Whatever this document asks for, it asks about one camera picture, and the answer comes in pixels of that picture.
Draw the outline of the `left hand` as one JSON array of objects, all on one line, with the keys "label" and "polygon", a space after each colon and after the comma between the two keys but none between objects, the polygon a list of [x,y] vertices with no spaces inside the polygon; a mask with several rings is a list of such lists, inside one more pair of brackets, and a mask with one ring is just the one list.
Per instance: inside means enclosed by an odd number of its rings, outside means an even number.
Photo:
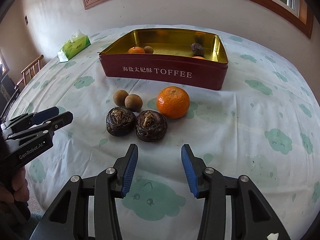
[{"label": "left hand", "polygon": [[25,178],[25,167],[22,167],[13,177],[11,186],[13,193],[8,191],[5,187],[1,186],[0,199],[1,202],[13,203],[27,202],[29,200],[28,182]]}]

